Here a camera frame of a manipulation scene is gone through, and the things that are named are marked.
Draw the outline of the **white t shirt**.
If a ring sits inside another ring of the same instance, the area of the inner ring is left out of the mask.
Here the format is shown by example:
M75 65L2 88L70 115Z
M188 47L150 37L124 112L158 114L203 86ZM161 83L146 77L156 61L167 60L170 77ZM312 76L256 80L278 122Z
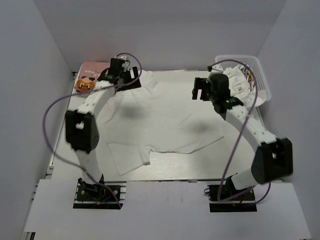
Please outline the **white t shirt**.
M98 116L119 175L150 164L150 153L191 154L220 142L232 126L209 101L194 100L204 71L144 71L141 87L116 93Z

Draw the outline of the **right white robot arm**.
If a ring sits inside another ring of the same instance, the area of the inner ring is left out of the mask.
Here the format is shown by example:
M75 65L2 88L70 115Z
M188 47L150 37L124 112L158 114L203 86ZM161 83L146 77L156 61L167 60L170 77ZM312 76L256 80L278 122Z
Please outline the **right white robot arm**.
M213 108L226 122L239 131L254 150L248 169L223 179L219 192L236 200L244 191L293 174L293 145L288 138L278 138L250 116L244 103L231 95L229 79L225 74L212 74L194 80L192 99L212 102Z

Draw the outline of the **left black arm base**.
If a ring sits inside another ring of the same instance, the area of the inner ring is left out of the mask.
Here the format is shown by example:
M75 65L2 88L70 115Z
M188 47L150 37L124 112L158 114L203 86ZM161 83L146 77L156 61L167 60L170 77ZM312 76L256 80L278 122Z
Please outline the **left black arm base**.
M126 197L124 182L108 183L107 186L116 196L119 204L123 206ZM89 210L120 210L113 194L106 188L98 187L98 191L92 191L78 183L73 201L74 209Z

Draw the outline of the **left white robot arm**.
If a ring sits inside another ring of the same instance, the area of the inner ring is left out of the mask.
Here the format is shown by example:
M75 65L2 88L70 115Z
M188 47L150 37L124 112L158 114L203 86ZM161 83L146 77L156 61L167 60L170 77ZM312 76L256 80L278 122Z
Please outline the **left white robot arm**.
M96 147L100 134L96 119L102 108L117 92L141 87L142 66L129 68L128 53L120 53L110 60L109 66L101 71L95 85L86 90L75 90L76 96L84 101L74 110L65 113L65 139L75 152L83 171L82 181L89 184L88 193L99 200L105 196L103 174L99 168Z

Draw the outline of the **crumpled white shirt in basket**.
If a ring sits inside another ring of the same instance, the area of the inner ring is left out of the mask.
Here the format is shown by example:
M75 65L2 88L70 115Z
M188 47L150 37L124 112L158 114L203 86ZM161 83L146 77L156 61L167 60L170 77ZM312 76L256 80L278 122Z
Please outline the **crumpled white shirt in basket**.
M245 107L250 109L257 90L251 72L238 64L235 67L227 67L223 73L228 76L231 96L240 99Z

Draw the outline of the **pink folded t shirt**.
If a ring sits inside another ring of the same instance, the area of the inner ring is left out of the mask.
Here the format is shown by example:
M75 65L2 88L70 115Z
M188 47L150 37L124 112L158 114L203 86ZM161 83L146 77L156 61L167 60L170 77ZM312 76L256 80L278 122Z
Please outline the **pink folded t shirt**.
M74 90L77 93L89 93L96 86L96 82L102 71L109 67L109 62L83 62L75 78Z

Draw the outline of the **white plastic basket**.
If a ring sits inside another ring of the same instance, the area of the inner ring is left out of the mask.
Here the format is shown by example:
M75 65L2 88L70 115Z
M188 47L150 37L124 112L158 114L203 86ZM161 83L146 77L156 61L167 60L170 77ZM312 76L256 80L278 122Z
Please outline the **white plastic basket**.
M271 92L259 59L253 55L218 55L219 68L228 76L231 95L249 109L271 99Z

